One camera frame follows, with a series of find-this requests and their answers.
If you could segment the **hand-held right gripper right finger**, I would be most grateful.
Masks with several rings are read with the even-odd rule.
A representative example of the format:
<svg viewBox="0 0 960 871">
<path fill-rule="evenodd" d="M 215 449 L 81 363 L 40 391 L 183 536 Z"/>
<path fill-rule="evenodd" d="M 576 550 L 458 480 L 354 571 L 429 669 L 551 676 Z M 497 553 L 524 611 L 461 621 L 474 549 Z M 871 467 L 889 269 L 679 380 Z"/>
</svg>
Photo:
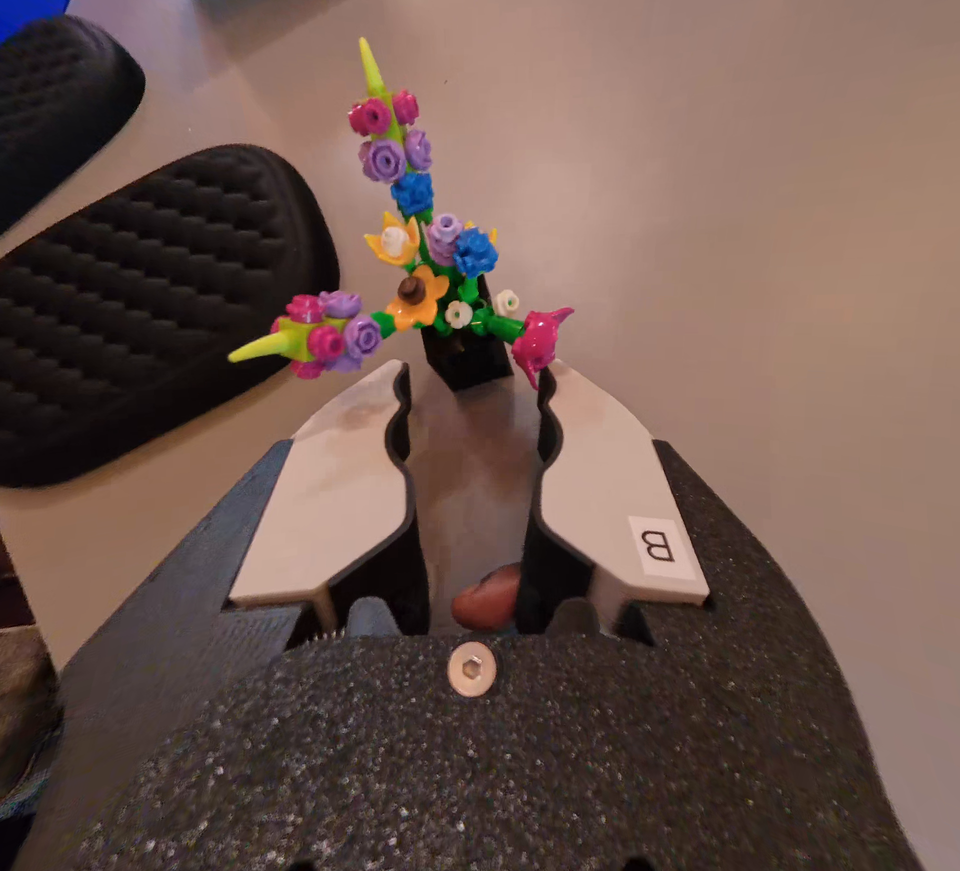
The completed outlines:
<svg viewBox="0 0 960 871">
<path fill-rule="evenodd" d="M 620 401 L 570 365 L 540 374 L 534 481 L 515 606 L 541 634 L 584 600 L 606 633 L 633 633 L 642 603 L 704 607 L 711 591 L 654 440 Z"/>
</svg>

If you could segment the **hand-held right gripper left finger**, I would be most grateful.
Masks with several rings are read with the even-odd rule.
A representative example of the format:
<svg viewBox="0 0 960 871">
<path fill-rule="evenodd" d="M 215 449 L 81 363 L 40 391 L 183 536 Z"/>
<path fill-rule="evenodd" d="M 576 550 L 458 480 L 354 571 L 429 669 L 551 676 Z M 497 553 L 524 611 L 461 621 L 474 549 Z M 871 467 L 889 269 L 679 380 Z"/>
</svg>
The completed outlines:
<svg viewBox="0 0 960 871">
<path fill-rule="evenodd" d="M 292 437 L 228 600 L 308 604 L 324 632 L 354 603 L 384 601 L 402 633 L 430 626 L 410 455 L 409 366 L 391 360 L 333 397 Z"/>
</svg>

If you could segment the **pink lego flower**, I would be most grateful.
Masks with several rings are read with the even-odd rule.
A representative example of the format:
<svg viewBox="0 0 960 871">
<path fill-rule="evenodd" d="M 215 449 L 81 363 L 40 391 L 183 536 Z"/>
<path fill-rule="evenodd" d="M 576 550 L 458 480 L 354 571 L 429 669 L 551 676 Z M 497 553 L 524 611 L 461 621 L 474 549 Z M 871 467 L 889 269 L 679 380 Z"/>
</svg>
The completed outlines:
<svg viewBox="0 0 960 871">
<path fill-rule="evenodd" d="M 539 374 L 556 358 L 559 327 L 574 313 L 564 306 L 550 312 L 531 311 L 523 322 L 522 333 L 511 343 L 511 355 L 534 390 L 539 390 Z"/>
</svg>

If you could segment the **pink purple lego flower spike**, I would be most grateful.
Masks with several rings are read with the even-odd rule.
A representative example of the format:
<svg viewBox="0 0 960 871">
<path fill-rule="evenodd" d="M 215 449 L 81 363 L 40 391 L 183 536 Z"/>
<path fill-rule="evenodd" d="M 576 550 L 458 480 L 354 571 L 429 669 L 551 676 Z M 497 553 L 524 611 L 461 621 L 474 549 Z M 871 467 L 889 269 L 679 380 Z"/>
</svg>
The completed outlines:
<svg viewBox="0 0 960 871">
<path fill-rule="evenodd" d="M 279 357 L 297 377 L 314 380 L 327 372 L 359 370 L 382 342 L 381 326 L 363 311 L 358 294 L 322 291 L 295 295 L 267 334 L 234 349 L 227 359 L 238 363 Z"/>
<path fill-rule="evenodd" d="M 361 139 L 358 159 L 370 181 L 395 185 L 407 176 L 426 178 L 433 166 L 432 146 L 419 126 L 419 101 L 408 89 L 387 84 L 366 37 L 358 41 L 366 97 L 351 105 L 347 119 Z"/>
</svg>

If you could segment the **orange lego sunflower stem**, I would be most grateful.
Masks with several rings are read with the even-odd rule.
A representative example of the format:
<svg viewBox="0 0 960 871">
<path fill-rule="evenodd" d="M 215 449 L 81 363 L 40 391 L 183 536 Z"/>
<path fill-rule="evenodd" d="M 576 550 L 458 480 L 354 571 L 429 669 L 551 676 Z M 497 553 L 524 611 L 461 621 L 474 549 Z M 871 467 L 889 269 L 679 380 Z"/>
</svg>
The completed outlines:
<svg viewBox="0 0 960 871">
<path fill-rule="evenodd" d="M 419 264 L 403 277 L 397 288 L 397 296 L 387 305 L 385 313 L 390 316 L 398 332 L 433 326 L 439 313 L 439 302 L 450 287 L 450 278 L 435 274 L 428 264 Z"/>
</svg>

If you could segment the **white lego flower stem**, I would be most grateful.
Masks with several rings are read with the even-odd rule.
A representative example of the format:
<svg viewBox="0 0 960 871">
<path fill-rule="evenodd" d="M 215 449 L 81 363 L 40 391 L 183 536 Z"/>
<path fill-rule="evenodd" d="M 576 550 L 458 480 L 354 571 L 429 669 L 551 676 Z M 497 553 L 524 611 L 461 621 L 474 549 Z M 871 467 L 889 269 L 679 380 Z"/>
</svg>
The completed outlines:
<svg viewBox="0 0 960 871">
<path fill-rule="evenodd" d="M 496 293 L 489 301 L 479 298 L 474 303 L 453 300 L 447 306 L 444 318 L 452 329 L 462 330 L 471 324 L 474 313 L 483 308 L 491 308 L 497 314 L 519 320 L 521 303 L 516 292 L 511 289 L 504 289 Z"/>
</svg>

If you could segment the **orange flower with stem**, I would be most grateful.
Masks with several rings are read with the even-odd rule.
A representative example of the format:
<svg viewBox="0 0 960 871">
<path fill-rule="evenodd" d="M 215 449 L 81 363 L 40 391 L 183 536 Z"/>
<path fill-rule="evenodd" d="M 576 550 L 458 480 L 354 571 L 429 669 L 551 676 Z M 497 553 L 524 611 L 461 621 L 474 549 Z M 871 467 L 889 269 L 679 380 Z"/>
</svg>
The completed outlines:
<svg viewBox="0 0 960 871">
<path fill-rule="evenodd" d="M 415 216 L 402 219 L 385 211 L 378 233 L 367 233 L 364 241 L 377 259 L 395 267 L 416 266 L 421 253 L 421 227 Z"/>
</svg>

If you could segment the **blue lego flower stem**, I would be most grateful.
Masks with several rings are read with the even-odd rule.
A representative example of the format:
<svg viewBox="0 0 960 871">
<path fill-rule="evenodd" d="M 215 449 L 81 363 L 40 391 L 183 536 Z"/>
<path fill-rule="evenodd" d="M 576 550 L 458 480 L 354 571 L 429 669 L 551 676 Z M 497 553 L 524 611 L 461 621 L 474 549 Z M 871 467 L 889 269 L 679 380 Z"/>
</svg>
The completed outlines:
<svg viewBox="0 0 960 871">
<path fill-rule="evenodd" d="M 464 228 L 456 241 L 453 261 L 464 279 L 477 279 L 492 272 L 499 259 L 492 237 L 483 229 Z"/>
<path fill-rule="evenodd" d="M 392 183 L 390 195 L 404 220 L 433 213 L 434 188 L 429 172 L 405 173 Z"/>
</svg>

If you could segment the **light purple lego flower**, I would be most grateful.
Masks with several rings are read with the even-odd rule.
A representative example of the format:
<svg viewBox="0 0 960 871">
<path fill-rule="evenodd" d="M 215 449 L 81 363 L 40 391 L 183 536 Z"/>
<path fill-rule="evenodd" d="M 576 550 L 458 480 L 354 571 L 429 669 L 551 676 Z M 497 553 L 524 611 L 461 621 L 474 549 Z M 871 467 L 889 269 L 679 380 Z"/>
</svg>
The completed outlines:
<svg viewBox="0 0 960 871">
<path fill-rule="evenodd" d="M 424 238 L 430 260 L 441 267 L 455 265 L 457 242 L 464 230 L 463 222 L 453 213 L 440 213 L 426 226 Z"/>
</svg>

